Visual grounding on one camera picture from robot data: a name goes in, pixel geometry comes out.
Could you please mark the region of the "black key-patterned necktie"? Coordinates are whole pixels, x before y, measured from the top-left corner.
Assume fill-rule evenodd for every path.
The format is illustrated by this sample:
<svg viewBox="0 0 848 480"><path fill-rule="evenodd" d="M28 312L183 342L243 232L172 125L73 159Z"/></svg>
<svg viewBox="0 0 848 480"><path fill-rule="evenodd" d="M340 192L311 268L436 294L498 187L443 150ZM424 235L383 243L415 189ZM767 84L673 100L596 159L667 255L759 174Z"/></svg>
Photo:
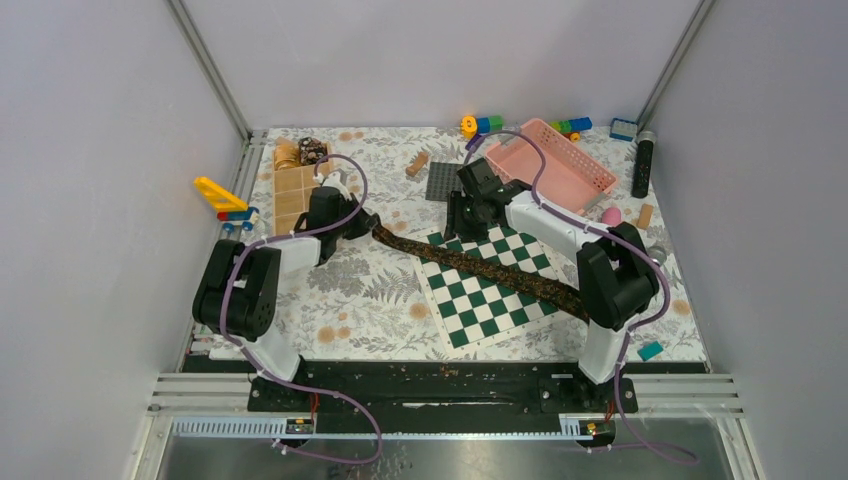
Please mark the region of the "black key-patterned necktie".
<svg viewBox="0 0 848 480"><path fill-rule="evenodd" d="M579 291L559 280L549 279L537 273L529 273L517 267L499 265L468 253L458 252L396 236L382 225L372 230L374 240L392 249L451 267L510 288L518 293L546 302L558 310L588 323L590 316Z"/></svg>

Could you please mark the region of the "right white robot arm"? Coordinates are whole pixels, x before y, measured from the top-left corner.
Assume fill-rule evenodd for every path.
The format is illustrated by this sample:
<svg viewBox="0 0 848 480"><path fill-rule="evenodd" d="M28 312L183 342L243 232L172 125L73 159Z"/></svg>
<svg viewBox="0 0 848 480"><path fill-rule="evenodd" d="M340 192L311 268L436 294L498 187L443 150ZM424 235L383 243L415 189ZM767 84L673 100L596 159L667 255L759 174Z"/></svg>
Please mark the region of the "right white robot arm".
<svg viewBox="0 0 848 480"><path fill-rule="evenodd" d="M461 188L449 196L446 237L480 241L498 225L532 236L576 266L589 320L578 361L585 377L575 382L573 396L583 410L601 410L613 398L610 380L623 367L628 328L668 290L638 229L585 220L550 202L535 183L503 182L483 158L462 166L457 177Z"/></svg>

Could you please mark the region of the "wooden compartment box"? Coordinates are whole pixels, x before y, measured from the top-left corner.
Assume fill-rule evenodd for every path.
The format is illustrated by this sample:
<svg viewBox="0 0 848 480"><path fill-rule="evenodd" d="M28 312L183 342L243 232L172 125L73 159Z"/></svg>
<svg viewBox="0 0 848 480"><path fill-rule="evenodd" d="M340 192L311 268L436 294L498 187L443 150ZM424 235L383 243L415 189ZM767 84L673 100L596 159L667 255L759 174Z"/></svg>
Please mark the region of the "wooden compartment box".
<svg viewBox="0 0 848 480"><path fill-rule="evenodd" d="M327 144L328 153L331 153L331 145L327 142L324 143ZM277 141L277 145L298 146L298 141L281 138ZM300 215L307 211L310 194L319 185L313 180L315 165L274 171L273 152L271 225L275 235L282 235L292 230Z"/></svg>

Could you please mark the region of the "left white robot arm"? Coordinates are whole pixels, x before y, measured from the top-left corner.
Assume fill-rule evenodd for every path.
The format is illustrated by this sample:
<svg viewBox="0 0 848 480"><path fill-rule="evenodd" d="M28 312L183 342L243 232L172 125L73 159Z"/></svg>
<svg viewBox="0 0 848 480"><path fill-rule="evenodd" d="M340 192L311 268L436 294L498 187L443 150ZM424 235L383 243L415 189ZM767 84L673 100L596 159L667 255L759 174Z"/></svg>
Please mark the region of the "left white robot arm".
<svg viewBox="0 0 848 480"><path fill-rule="evenodd" d="M217 241L192 303L192 318L231 341L259 375L275 380L272 398L288 411L309 401L310 385L296 375L302 359L273 325L280 281L325 264L341 239L371 233L380 217L353 194L321 186L289 234L260 242Z"/></svg>

